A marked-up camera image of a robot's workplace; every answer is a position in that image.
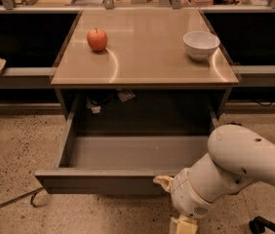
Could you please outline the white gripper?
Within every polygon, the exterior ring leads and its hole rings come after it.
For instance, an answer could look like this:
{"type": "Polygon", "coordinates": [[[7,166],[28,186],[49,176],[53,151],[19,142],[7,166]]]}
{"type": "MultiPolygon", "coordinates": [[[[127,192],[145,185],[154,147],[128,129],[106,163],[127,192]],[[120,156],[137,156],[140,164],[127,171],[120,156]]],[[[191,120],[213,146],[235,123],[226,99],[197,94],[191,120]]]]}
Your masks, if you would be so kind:
{"type": "Polygon", "coordinates": [[[198,224],[192,218],[205,217],[213,207],[216,196],[211,173],[184,168],[174,178],[158,175],[153,182],[166,192],[171,192],[174,207],[181,215],[185,215],[171,218],[169,234],[196,234],[198,224]]]}

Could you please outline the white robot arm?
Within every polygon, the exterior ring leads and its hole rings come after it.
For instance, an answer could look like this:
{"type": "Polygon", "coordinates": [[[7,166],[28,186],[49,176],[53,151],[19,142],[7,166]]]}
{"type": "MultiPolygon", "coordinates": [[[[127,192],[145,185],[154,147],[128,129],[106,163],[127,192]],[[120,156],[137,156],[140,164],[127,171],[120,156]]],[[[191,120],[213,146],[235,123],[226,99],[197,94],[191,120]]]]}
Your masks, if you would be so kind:
{"type": "Polygon", "coordinates": [[[179,212],[171,219],[169,234],[196,234],[197,220],[220,197],[237,194],[258,181],[275,187],[275,144],[247,128],[223,125],[212,131],[207,153],[194,165],[153,181],[171,194],[179,212]]]}

